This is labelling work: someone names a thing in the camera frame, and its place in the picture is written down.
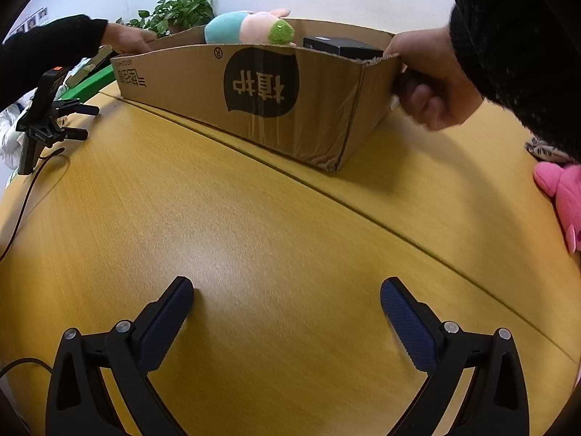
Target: green plush patch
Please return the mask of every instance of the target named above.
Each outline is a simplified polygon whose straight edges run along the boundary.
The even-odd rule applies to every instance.
[[[276,45],[286,45],[294,39],[294,29],[285,20],[279,20],[270,28],[268,42]]]

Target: black box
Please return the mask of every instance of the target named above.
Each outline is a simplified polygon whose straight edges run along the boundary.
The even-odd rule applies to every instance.
[[[349,59],[367,60],[383,56],[381,49],[348,37],[304,37],[303,47],[315,49],[315,51],[329,52]]]

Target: silver screw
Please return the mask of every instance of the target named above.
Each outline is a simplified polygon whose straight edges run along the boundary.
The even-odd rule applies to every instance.
[[[71,340],[77,335],[77,330],[75,328],[69,328],[65,331],[65,339]]]
[[[131,328],[131,323],[123,320],[122,322],[119,322],[115,325],[115,330],[117,332],[127,332],[129,331],[129,328]]]
[[[451,332],[452,334],[456,334],[458,331],[460,331],[460,326],[458,326],[455,322],[445,322],[444,329],[447,332]]]
[[[500,328],[499,329],[499,336],[502,339],[510,339],[512,337],[512,335],[510,334],[510,331],[507,330],[506,328]]]

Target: black sweater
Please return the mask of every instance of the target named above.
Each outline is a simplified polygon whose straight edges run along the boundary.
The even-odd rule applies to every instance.
[[[581,161],[581,57],[543,0],[456,0],[450,34],[481,94]]]
[[[47,70],[97,54],[106,26],[78,15],[10,37],[0,49],[0,110],[38,86]]]

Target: blue gripper pad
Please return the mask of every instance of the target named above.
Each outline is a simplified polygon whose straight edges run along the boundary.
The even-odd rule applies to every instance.
[[[194,286],[176,277],[157,302],[146,305],[135,320],[134,353],[144,372],[157,369],[194,304]]]
[[[438,365],[436,341],[397,288],[396,281],[399,282],[397,278],[388,278],[381,284],[381,307],[415,368],[430,373]],[[415,301],[411,294],[409,295],[410,299]]]

